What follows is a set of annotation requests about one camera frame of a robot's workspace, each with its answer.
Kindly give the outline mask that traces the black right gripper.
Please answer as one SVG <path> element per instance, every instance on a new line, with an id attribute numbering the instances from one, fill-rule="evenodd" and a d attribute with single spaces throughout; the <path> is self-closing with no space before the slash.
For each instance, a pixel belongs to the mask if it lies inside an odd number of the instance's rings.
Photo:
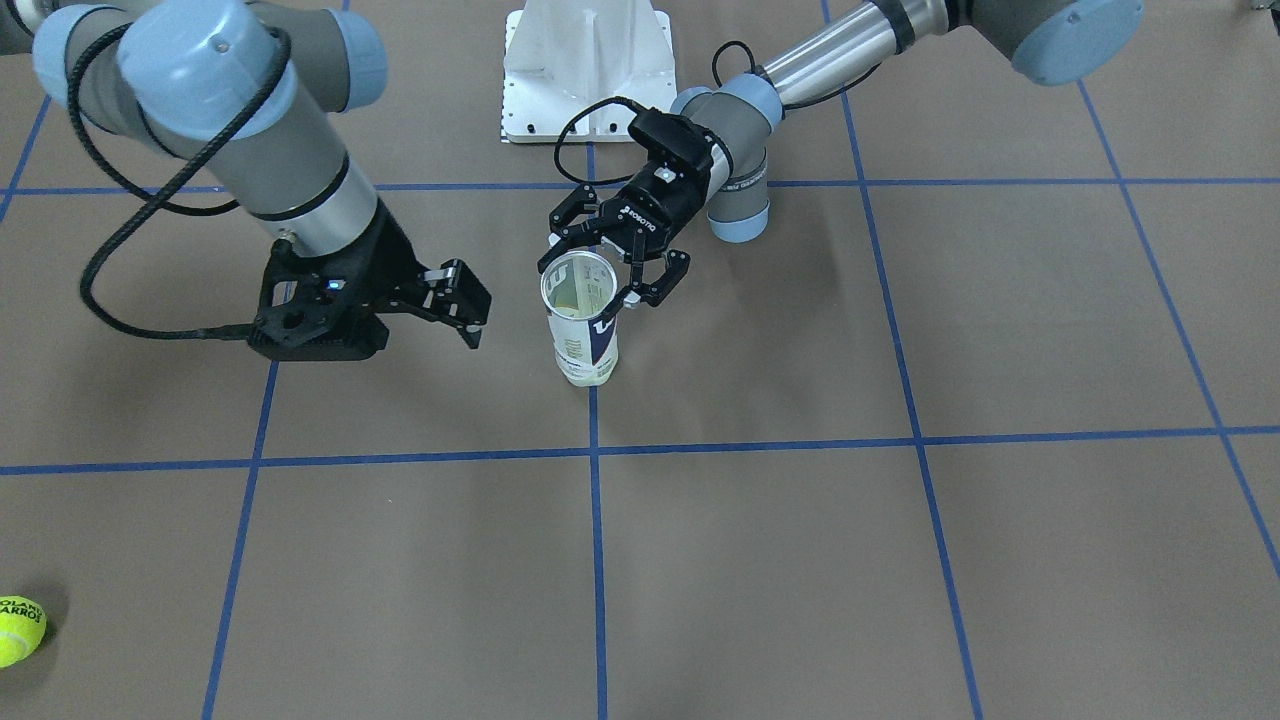
<path id="1" fill-rule="evenodd" d="M 280 238 L 268 260 L 268 316 L 410 314 L 448 325 L 477 350 L 490 309 L 492 293 L 467 263 L 426 268 L 385 206 L 335 252 L 302 256 L 293 240 Z"/>

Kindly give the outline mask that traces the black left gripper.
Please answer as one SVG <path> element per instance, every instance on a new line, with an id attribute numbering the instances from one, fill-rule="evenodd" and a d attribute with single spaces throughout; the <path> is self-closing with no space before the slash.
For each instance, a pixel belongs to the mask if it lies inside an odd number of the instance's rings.
<path id="1" fill-rule="evenodd" d="M 628 282 L 618 291 L 618 307 L 657 307 L 685 278 L 691 261 L 687 252 L 668 247 L 726 179 L 727 155 L 722 150 L 701 150 L 694 164 L 666 150 L 650 150 L 643 168 L 611 199 L 600 200 L 595 184 L 577 184 L 549 213 L 550 246 L 538 260 L 538 273 L 571 250 L 612 247 L 630 268 Z M 660 256 L 664 270 L 654 282 L 645 282 L 645 264 Z"/>

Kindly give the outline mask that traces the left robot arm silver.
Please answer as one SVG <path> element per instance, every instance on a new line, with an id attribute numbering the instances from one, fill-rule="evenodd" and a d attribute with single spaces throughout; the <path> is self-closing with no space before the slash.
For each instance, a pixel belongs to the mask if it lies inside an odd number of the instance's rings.
<path id="1" fill-rule="evenodd" d="M 774 59 L 753 64 L 716 87 L 694 87 L 667 108 L 620 95 L 579 111 L 612 105 L 632 113 L 628 136 L 646 160 L 602 197 L 576 179 L 549 215 L 541 274 L 581 249 L 604 245 L 628 266 L 605 299 L 604 314 L 660 305 L 689 272 L 676 237 L 705 215 L 728 243 L 759 237 L 771 219 L 767 145 L 795 111 L 837 99 L 883 64 L 931 36 L 970 27 L 1036 85 L 1076 82 L 1116 56 L 1144 18 L 1142 1 L 860 1 Z"/>

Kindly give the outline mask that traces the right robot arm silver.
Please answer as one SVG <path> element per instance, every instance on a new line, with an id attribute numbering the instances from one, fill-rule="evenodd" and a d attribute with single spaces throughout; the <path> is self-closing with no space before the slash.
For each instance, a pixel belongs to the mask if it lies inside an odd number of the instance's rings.
<path id="1" fill-rule="evenodd" d="M 244 341 L 274 361 L 355 361 L 387 346 L 384 313 L 480 343 L 492 296 L 452 259 L 421 264 L 333 114 L 375 102 L 385 46 L 361 15 L 270 1 L 5 1 L 3 54 L 27 54 L 99 168 L 141 201 L 79 279 L 104 324 L 146 340 Z M 125 323 L 95 297 L 108 259 L 157 211 L 241 209 L 271 236 L 252 322 Z"/>

